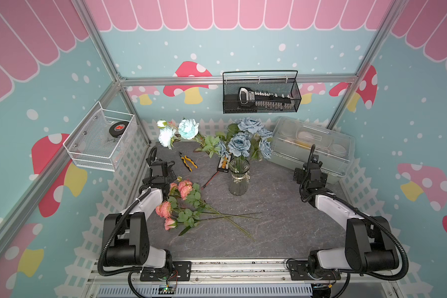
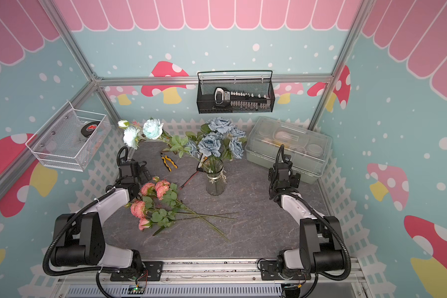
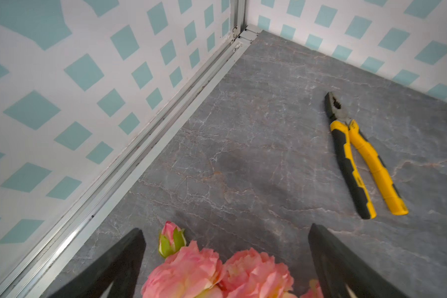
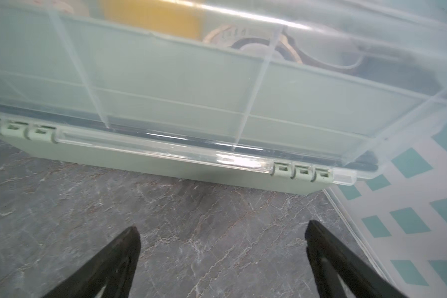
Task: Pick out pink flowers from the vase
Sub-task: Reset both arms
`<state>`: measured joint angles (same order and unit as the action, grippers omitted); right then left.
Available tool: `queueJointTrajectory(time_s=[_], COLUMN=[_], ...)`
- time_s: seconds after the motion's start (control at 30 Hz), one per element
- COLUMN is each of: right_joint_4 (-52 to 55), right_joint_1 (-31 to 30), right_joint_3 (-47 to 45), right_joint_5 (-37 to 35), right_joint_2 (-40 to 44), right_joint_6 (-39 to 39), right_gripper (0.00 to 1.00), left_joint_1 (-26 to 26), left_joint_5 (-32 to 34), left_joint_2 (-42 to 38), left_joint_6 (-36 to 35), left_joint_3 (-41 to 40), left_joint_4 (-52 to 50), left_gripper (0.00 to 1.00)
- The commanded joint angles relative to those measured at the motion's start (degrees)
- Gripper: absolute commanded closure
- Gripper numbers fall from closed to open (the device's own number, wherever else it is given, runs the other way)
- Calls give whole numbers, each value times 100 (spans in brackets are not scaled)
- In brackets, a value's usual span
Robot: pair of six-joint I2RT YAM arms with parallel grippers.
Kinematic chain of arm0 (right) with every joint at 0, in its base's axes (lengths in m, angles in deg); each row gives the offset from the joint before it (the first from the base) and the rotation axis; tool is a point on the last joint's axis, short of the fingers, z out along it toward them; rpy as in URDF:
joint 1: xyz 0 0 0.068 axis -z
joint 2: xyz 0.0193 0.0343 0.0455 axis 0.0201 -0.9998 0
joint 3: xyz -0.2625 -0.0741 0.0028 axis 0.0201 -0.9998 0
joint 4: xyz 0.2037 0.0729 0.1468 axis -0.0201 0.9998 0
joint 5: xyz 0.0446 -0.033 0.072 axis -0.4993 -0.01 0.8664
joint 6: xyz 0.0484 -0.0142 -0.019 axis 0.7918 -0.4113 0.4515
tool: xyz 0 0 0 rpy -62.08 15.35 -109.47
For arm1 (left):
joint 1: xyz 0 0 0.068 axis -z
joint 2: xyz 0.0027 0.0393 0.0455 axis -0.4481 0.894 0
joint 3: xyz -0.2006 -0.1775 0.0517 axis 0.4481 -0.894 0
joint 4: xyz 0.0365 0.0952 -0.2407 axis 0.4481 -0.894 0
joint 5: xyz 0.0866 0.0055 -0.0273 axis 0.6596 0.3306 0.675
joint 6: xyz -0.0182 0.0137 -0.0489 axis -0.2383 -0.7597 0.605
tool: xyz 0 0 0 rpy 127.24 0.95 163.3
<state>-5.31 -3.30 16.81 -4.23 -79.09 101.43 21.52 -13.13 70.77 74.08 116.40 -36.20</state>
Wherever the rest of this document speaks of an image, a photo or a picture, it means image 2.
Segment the large pink peony stem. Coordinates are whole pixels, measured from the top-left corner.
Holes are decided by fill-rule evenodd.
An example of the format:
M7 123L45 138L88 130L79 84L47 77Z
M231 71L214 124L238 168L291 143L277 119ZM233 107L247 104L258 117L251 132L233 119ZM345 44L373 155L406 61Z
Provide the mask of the large pink peony stem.
M175 183L167 180L161 180L154 177L152 181L142 186L139 197L136 201L143 201L146 205L151 204L153 208L166 209L167 211L181 211L181 212L195 212L183 203L178 197L178 187ZM226 234L216 227L208 219L193 219L187 221L202 221L207 224L213 231L215 231L223 239L227 240Z

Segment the pink peony pair stem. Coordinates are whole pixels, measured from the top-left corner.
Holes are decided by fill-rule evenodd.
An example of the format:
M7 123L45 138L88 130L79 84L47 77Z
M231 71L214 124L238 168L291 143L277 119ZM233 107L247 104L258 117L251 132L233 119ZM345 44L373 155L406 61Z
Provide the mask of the pink peony pair stem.
M230 219L234 220L233 217L228 217L225 215L207 215L198 214L195 212L181 212L181 211L167 211L166 209L159 209L151 207L151 204L146 205L143 201L136 201L129 204L130 211L133 216L140 219L149 218L154 222L163 220L164 218L175 220L176 216L190 216L190 217L203 217L203 218L218 218L218 219Z

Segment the pink rose stem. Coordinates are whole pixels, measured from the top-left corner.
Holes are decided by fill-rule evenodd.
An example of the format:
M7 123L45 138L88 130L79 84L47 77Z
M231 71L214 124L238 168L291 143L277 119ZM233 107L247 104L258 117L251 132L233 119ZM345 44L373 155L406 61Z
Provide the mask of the pink rose stem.
M158 235L167 228L172 227L179 221L193 219L208 219L212 216L204 214L186 213L186 212L167 212L164 216L160 212L153 212L151 216L145 216L139 221L141 231L156 227L157 230L153 236Z

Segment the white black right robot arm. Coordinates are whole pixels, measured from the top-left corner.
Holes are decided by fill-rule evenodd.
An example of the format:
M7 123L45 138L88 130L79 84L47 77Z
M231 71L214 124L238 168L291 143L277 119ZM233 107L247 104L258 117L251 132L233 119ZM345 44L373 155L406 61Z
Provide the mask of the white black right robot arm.
M300 174L293 171L291 157L281 145L269 169L269 199L299 224L299 244L279 253L278 274L284 279L314 274L342 281L351 273L351 256L340 222L305 201L298 191L299 182Z

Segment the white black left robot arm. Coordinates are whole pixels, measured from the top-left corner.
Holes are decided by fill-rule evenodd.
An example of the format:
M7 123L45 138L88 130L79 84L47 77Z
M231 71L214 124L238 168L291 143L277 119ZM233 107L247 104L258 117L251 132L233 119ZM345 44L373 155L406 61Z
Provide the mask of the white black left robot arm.
M64 276L96 271L130 280L144 274L145 266L138 251L113 247L104 238L104 223L139 197L142 184L143 166L129 158L127 147L118 151L117 166L118 178L106 187L103 196L75 213L57 217L52 243L43 258L45 274Z

